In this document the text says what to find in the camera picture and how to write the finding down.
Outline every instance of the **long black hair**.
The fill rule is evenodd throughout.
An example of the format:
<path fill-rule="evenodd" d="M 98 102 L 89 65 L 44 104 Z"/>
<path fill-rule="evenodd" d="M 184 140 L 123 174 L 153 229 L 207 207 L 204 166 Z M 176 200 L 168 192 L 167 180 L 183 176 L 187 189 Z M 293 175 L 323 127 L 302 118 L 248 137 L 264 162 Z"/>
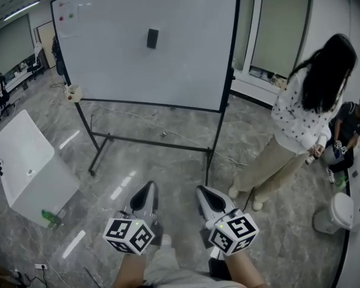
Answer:
<path fill-rule="evenodd" d="M 289 78 L 302 68 L 308 70 L 302 86 L 303 108 L 316 113 L 330 111 L 345 90 L 357 60 L 349 39 L 343 34 L 335 34 L 324 47 L 298 65 Z"/>

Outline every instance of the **woman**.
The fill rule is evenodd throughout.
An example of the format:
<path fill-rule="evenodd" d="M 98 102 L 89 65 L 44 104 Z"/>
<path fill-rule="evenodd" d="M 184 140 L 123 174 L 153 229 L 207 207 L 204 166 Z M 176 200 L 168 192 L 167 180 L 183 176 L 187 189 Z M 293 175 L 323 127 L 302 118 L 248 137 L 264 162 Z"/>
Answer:
<path fill-rule="evenodd" d="M 256 187 L 252 208 L 259 211 L 269 195 L 300 168 L 308 155 L 321 156 L 331 138 L 328 122 L 338 112 L 348 78 L 357 62 L 350 41 L 332 36 L 323 48 L 297 66 L 272 110 L 277 129 L 255 161 L 236 177 L 231 198 Z"/>

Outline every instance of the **shoe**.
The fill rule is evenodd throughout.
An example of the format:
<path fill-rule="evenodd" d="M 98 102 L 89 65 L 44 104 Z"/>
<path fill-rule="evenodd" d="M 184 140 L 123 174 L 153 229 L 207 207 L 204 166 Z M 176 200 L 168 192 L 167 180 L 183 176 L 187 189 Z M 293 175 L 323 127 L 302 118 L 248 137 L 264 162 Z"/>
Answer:
<path fill-rule="evenodd" d="M 335 175 L 334 175 L 334 173 L 328 167 L 325 169 L 325 171 L 328 174 L 329 182 L 334 184 L 335 183 Z"/>
<path fill-rule="evenodd" d="M 253 201 L 252 203 L 252 209 L 253 211 L 260 211 L 261 209 L 263 209 L 263 203 L 257 202 L 257 201 Z"/>
<path fill-rule="evenodd" d="M 311 165 L 314 160 L 316 160 L 314 156 L 309 156 L 307 159 L 305 159 L 305 163 Z"/>
<path fill-rule="evenodd" d="M 170 235 L 163 234 L 163 236 L 161 237 L 161 246 L 163 245 L 172 245 L 172 239 Z"/>
<path fill-rule="evenodd" d="M 239 195 L 239 190 L 236 189 L 234 186 L 231 186 L 231 187 L 228 189 L 228 196 L 229 196 L 231 199 L 237 198 L 238 195 Z"/>

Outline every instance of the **whiteboard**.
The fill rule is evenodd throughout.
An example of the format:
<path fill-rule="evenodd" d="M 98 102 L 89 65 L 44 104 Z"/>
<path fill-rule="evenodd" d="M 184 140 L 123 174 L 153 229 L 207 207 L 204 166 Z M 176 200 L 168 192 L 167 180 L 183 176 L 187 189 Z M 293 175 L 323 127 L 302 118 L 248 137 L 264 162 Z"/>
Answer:
<path fill-rule="evenodd" d="M 85 98 L 220 109 L 236 0 L 51 5 L 68 76 Z M 156 49 L 147 47 L 149 29 L 159 30 Z"/>

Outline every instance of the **beige pants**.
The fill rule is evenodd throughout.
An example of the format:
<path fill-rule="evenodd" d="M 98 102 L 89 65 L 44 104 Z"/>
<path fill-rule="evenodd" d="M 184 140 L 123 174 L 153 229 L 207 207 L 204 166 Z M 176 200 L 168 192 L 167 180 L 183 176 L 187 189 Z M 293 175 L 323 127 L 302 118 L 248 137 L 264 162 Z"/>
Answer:
<path fill-rule="evenodd" d="M 275 137 L 257 158 L 235 178 L 233 186 L 239 191 L 255 189 L 255 200 L 264 203 L 302 166 L 308 154 L 297 155 L 280 146 Z"/>

